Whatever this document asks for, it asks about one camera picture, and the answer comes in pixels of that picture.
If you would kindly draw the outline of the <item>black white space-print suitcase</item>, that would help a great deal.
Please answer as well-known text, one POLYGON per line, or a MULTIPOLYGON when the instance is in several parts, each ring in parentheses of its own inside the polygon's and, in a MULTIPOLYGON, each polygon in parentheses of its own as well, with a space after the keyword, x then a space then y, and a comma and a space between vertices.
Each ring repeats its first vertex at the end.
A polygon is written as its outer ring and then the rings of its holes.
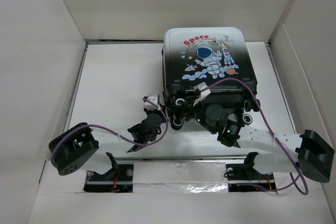
POLYGON ((204 105, 259 110, 257 78, 242 32, 235 27, 169 29, 162 48, 165 105, 187 105, 197 98, 194 86, 205 82, 211 93, 204 105))

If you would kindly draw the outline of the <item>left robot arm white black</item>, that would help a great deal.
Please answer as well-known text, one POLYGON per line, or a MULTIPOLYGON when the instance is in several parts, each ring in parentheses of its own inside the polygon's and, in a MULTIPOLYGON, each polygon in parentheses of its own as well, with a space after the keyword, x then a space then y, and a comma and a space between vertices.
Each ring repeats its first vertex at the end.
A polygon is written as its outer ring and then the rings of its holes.
POLYGON ((49 143, 52 165, 61 176, 79 170, 99 148, 112 156, 112 150, 133 153, 163 140, 168 126, 179 130, 184 109, 180 105, 144 108, 145 119, 127 129, 124 136, 105 126, 81 122, 49 143))

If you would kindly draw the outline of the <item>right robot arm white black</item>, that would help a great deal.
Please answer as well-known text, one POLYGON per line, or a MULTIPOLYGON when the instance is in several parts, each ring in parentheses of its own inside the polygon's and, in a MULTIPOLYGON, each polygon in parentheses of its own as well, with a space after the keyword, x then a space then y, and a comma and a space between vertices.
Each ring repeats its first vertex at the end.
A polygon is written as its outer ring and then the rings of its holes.
POLYGON ((317 132, 272 134, 251 126, 253 118, 242 109, 219 104, 192 106, 186 119, 194 119, 227 146, 252 149, 244 160, 243 174, 302 173, 319 183, 330 181, 334 149, 317 132))

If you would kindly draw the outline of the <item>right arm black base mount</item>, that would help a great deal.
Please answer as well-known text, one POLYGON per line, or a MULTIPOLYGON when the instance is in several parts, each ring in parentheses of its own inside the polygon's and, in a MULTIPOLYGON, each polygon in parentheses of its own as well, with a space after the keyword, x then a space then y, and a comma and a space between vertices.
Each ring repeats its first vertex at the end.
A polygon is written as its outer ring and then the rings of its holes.
POLYGON ((249 153, 243 163, 226 164, 224 178, 230 193, 246 193, 277 189, 273 174, 261 174, 254 169, 257 152, 249 153))

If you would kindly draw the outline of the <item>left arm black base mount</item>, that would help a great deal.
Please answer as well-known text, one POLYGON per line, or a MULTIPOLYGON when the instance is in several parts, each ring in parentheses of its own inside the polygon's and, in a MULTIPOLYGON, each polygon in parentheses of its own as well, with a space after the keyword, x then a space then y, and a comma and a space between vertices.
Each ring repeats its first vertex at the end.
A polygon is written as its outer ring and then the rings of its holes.
POLYGON ((87 193, 132 193, 133 164, 118 164, 115 157, 106 152, 111 168, 104 174, 90 171, 83 190, 87 193))

